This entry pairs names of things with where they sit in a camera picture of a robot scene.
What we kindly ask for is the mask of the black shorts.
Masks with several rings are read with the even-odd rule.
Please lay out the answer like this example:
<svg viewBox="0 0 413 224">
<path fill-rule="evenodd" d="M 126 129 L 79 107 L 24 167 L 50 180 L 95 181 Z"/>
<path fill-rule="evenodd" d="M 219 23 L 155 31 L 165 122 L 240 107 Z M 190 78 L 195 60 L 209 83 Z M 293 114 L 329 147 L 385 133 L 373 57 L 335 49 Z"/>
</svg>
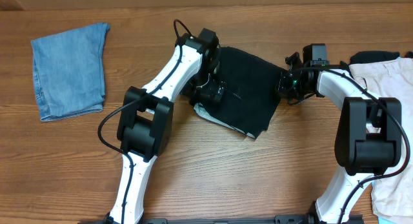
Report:
<svg viewBox="0 0 413 224">
<path fill-rule="evenodd" d="M 199 117 L 255 139 L 268 130 L 280 102 L 276 87 L 284 71 L 240 49 L 223 47 L 217 71 L 218 80 L 225 83 L 221 101 L 202 99 L 194 105 L 194 111 Z"/>
</svg>

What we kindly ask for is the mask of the blue denim garment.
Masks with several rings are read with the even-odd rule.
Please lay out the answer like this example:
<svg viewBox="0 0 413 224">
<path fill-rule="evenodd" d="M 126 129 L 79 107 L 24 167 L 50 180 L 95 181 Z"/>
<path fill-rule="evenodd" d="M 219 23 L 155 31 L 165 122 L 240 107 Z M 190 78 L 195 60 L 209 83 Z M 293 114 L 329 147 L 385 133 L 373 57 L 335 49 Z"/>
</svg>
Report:
<svg viewBox="0 0 413 224">
<path fill-rule="evenodd" d="M 42 122 L 103 110 L 103 50 L 108 23 L 31 41 L 35 101 Z"/>
</svg>

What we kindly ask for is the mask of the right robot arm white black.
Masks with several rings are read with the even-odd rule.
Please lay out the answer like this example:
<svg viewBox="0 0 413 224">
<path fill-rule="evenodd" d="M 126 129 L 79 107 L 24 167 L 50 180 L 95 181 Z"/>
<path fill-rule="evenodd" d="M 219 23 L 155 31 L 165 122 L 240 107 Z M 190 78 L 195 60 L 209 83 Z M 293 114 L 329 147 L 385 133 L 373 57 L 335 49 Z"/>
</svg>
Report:
<svg viewBox="0 0 413 224">
<path fill-rule="evenodd" d="M 350 211 L 375 180 L 404 171 L 395 167 L 403 149 L 410 148 L 401 126 L 401 102 L 380 97 L 362 87 L 348 65 L 330 64 L 324 44 L 311 44 L 302 53 L 286 57 L 288 70 L 276 87 L 279 97 L 297 105 L 312 97 L 326 97 L 341 115 L 334 142 L 337 170 L 324 193 L 313 202 L 308 214 L 277 215 L 276 223 L 363 223 Z"/>
</svg>

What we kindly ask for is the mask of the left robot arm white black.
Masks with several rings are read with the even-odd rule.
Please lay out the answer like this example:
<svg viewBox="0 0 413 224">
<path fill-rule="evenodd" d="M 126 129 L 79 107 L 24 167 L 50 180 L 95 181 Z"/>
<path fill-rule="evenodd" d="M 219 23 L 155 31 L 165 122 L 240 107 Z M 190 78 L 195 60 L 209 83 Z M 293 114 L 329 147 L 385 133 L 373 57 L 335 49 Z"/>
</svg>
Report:
<svg viewBox="0 0 413 224">
<path fill-rule="evenodd" d="M 117 109 L 117 139 L 123 169 L 116 202 L 103 223 L 139 223 L 150 171 L 172 133 L 174 102 L 178 95 L 190 104 L 219 103 L 225 83 L 214 74 L 219 66 L 219 39 L 206 28 L 198 36 L 177 37 L 169 62 L 143 88 L 130 87 Z"/>
</svg>

